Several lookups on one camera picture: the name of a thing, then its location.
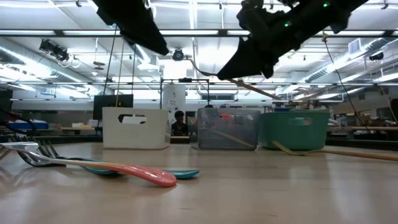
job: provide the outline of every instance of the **ceiling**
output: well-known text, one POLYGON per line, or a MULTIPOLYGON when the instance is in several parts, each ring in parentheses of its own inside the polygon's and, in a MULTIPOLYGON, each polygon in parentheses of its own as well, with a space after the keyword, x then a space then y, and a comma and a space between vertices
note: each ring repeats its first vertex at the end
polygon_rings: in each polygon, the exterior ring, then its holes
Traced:
MULTIPOLYGON (((34 0, 34 1, 0 1, 0 27, 1 29, 63 29, 63 30, 92 30, 92 29, 112 29, 108 27, 96 14, 95 8, 88 1, 80 1, 83 7, 76 7, 72 0, 34 0)), ((239 0, 222 0, 223 9, 219 8, 219 0, 161 0, 150 2, 155 11, 155 23, 160 30, 163 29, 240 29, 236 14, 241 6, 239 0)), ((269 1, 265 1, 266 8, 270 8, 269 1)), ((381 9, 384 1, 372 1, 354 11, 349 20, 348 30, 386 30, 396 29, 398 27, 398 1, 388 0, 389 7, 381 9)), ((277 4, 275 1, 274 10, 288 10, 288 8, 277 4)), ((71 37, 0 37, 6 39, 18 46, 29 50, 49 61, 47 65, 52 70, 66 67, 68 71, 77 73, 94 82, 103 82, 109 67, 109 76, 117 78, 125 77, 132 80, 134 72, 135 82, 159 82, 161 71, 145 71, 138 68, 141 61, 133 57, 134 52, 123 43, 122 38, 98 38, 98 47, 96 49, 96 38, 71 38, 71 37), (39 50, 42 39, 50 39, 53 43, 68 49, 68 53, 76 60, 67 63, 57 64, 56 60, 49 55, 43 54, 39 50), (103 62, 106 65, 104 70, 98 71, 94 68, 93 62, 103 62)), ((217 73, 223 65, 231 58, 238 45, 237 37, 166 37, 166 42, 171 52, 176 48, 181 48, 185 55, 192 57, 195 48, 195 61, 201 70, 211 73, 217 73)), ((330 38, 328 46, 333 57, 343 54, 348 50, 348 44, 355 38, 330 38)), ((385 63, 388 59, 394 59, 396 50, 395 45, 391 44, 387 49, 386 59, 383 62, 369 62, 371 66, 385 63)), ((145 53, 151 57, 153 52, 144 49, 145 53)), ((160 65, 173 65, 186 72, 187 77, 193 78, 196 74, 198 78, 200 73, 194 72, 189 61, 173 63, 168 57, 159 57, 160 65)), ((265 80, 259 74, 254 77, 247 77, 245 82, 301 82, 312 71, 321 68, 329 61, 328 52, 320 38, 311 38, 302 45, 302 48, 296 52, 289 52, 280 58, 280 63, 275 68, 275 75, 270 80, 265 80)), ((355 73, 363 71, 365 68, 363 58, 357 58, 349 64, 339 68, 342 78, 349 77, 355 73)), ((357 82, 367 78, 363 76, 355 79, 357 82)), ((331 72, 324 77, 320 77, 314 82, 338 82, 338 76, 331 72)), ((157 85, 139 85, 137 89, 157 89, 157 85)), ((121 85, 120 89, 130 90, 130 86, 121 85)), ((212 89, 222 89, 222 86, 214 85, 212 89)), ((278 88, 284 92, 285 86, 263 85, 258 86, 264 90, 276 91, 278 88)), ((291 88, 295 94, 303 91, 311 92, 318 87, 308 86, 307 89, 297 87, 291 88)))

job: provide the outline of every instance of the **teal handle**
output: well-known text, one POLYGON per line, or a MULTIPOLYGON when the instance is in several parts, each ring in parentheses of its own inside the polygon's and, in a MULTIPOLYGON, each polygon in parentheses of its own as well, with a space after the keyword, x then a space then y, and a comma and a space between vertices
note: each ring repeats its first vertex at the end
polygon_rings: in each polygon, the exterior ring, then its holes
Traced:
MULTIPOLYGON (((89 161, 89 162, 102 162, 95 159, 81 159, 82 161, 89 161)), ((95 167, 82 167, 84 170, 91 172, 93 174, 98 175, 116 175, 118 172, 113 170, 95 168, 95 167)), ((199 170, 165 170, 171 174, 174 174, 175 178, 182 180, 182 179, 189 179, 199 174, 199 170)))

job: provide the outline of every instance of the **spoon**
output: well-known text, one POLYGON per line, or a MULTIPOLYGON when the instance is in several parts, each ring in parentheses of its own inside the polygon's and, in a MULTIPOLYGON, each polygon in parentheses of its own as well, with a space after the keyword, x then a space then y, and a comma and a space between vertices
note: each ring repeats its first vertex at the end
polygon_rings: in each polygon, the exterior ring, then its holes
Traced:
POLYGON ((9 142, 0 143, 0 146, 15 150, 17 152, 26 153, 32 157, 38 158, 41 162, 114 170, 117 172, 122 172, 142 178, 144 180, 164 187, 173 187, 177 183, 177 179, 173 174, 162 170, 151 169, 138 165, 114 164, 110 162, 73 161, 68 159, 52 159, 43 156, 40 153, 40 151, 38 150, 39 145, 36 142, 9 142))

